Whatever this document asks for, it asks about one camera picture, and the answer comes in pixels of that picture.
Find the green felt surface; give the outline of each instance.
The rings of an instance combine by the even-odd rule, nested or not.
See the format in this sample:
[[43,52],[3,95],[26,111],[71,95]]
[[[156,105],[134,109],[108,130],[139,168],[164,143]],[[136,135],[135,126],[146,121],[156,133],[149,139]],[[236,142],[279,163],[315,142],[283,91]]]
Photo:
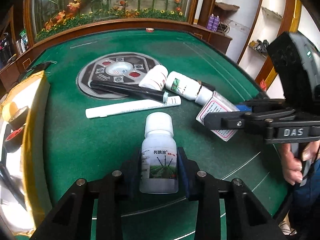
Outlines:
[[[216,178],[242,178],[267,210],[274,214],[286,194],[280,160],[274,147],[265,146],[261,137],[242,131],[238,131],[228,142],[222,141],[196,121],[201,106],[194,102],[183,98],[178,107],[105,118],[85,117],[86,108],[132,100],[93,99],[84,95],[76,85],[77,74],[83,66],[105,54],[121,51],[147,54],[166,66],[169,72],[174,70],[215,85],[217,91],[232,103],[250,99],[258,93],[247,76],[187,33],[157,30],[153,33],[141,30],[107,32],[47,49],[35,64],[46,60],[58,62],[46,70],[50,91],[45,112],[43,150],[52,204],[57,203],[76,179],[100,179],[118,169],[141,147],[147,115],[161,111],[172,117],[174,139],[177,146],[185,149],[189,159],[195,160],[200,169]],[[123,203],[122,213],[129,214],[123,217],[124,239],[175,239],[192,232],[195,229],[197,203],[177,201],[183,197],[180,187],[177,194],[139,194],[133,202]],[[130,215],[145,210],[150,212]],[[157,221],[166,217],[159,230]]]

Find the white tube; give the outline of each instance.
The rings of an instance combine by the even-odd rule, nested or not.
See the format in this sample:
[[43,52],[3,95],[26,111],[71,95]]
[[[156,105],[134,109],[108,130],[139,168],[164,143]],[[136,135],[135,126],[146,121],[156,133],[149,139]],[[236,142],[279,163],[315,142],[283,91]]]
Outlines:
[[168,100],[165,103],[161,103],[151,99],[144,99],[112,104],[108,106],[88,108],[85,110],[85,115],[87,118],[106,117],[108,115],[125,114],[179,105],[181,105],[181,98],[179,96],[168,97]]

